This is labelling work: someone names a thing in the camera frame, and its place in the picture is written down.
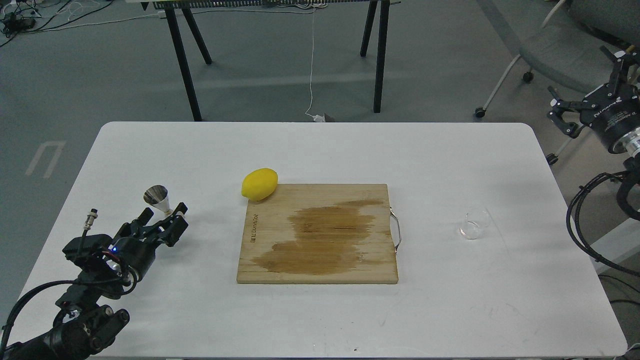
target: screw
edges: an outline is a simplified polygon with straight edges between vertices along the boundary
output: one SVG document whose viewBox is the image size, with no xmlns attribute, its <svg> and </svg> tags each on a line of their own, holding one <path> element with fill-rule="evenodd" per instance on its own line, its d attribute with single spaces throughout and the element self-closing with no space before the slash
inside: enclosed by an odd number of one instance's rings
<svg viewBox="0 0 640 360">
<path fill-rule="evenodd" d="M 124 322 L 129 322 L 129 313 L 126 311 L 122 311 L 120 313 L 120 319 L 122 319 L 122 321 Z"/>
<path fill-rule="evenodd" d="M 94 350 L 102 349 L 102 341 L 100 341 L 100 339 L 98 338 L 91 338 L 90 345 Z"/>
</svg>

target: water stain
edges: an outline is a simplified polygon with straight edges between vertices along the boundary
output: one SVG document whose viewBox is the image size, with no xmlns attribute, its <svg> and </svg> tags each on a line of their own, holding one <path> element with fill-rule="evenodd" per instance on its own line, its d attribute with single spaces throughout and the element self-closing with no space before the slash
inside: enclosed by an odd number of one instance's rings
<svg viewBox="0 0 640 360">
<path fill-rule="evenodd" d="M 329 275 L 354 269 L 362 262 L 356 245 L 370 235 L 374 220 L 360 210 L 380 204 L 356 200 L 297 210 L 288 217 L 296 239 L 276 243 L 252 261 L 269 272 L 287 274 Z"/>
</svg>

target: connector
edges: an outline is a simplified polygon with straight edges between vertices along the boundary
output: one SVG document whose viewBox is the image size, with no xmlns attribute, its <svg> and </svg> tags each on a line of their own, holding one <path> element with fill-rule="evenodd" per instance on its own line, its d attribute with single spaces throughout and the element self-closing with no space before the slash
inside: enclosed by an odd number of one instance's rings
<svg viewBox="0 0 640 360">
<path fill-rule="evenodd" d="M 84 230 L 91 230 L 93 221 L 98 217 L 98 210 L 91 209 L 89 214 L 86 215 L 86 221 L 84 222 Z"/>
</svg>

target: floor marking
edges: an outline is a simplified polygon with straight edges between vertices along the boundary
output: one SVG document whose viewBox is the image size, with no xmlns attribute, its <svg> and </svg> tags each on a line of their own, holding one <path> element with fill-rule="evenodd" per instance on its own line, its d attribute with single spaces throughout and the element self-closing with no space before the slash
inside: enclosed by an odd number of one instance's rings
<svg viewBox="0 0 640 360">
<path fill-rule="evenodd" d="M 58 164 L 58 160 L 60 159 L 60 155 L 62 155 L 62 149 L 65 147 L 66 143 L 67 143 L 66 141 L 57 141 L 57 142 L 48 141 L 48 142 L 41 143 L 40 146 L 38 147 L 38 150 L 36 151 L 36 154 L 33 156 L 33 159 L 31 159 L 31 163 L 29 164 L 29 167 L 27 168 L 27 171 L 24 173 L 24 175 L 31 176 L 33 174 L 33 171 L 36 169 L 38 162 L 40 162 L 40 158 L 42 157 L 42 154 L 44 153 L 45 149 L 50 146 L 54 146 L 56 147 L 56 151 L 54 152 L 53 157 L 49 162 L 49 166 L 47 167 L 47 171 L 45 171 L 42 178 L 48 179 L 49 177 L 51 177 L 51 174 L 53 173 L 53 169 L 56 168 L 56 165 Z"/>
</svg>

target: metal bracket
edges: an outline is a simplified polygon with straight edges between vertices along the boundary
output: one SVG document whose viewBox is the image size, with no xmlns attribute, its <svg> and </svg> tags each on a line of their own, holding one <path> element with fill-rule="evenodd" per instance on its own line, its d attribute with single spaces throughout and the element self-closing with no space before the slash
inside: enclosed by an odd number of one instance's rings
<svg viewBox="0 0 640 360">
<path fill-rule="evenodd" d="M 389 206 L 389 211 L 391 213 L 391 217 L 396 220 L 396 223 L 398 225 L 398 244 L 394 246 L 394 249 L 396 250 L 396 254 L 397 254 L 398 253 L 398 246 L 400 246 L 400 243 L 402 242 L 402 232 L 400 231 L 400 220 L 398 220 L 398 217 L 394 213 L 393 208 L 391 208 L 390 206 Z"/>
</svg>

